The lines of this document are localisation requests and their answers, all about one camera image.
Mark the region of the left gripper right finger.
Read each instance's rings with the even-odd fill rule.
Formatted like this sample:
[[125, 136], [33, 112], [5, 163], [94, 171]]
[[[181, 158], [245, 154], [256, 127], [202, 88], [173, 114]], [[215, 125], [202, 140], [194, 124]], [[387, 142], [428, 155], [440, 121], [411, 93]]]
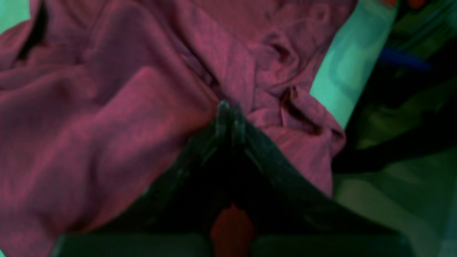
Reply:
[[252, 257], [413, 257], [408, 239], [341, 206], [230, 109], [235, 203], [256, 229]]

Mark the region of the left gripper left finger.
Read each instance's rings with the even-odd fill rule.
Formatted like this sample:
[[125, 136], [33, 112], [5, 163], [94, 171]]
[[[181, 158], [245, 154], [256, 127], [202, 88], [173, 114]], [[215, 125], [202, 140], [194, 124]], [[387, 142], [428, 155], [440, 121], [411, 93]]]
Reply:
[[212, 257], [212, 225], [226, 203], [224, 141], [230, 105], [191, 137], [172, 165], [113, 221], [62, 236], [53, 257]]

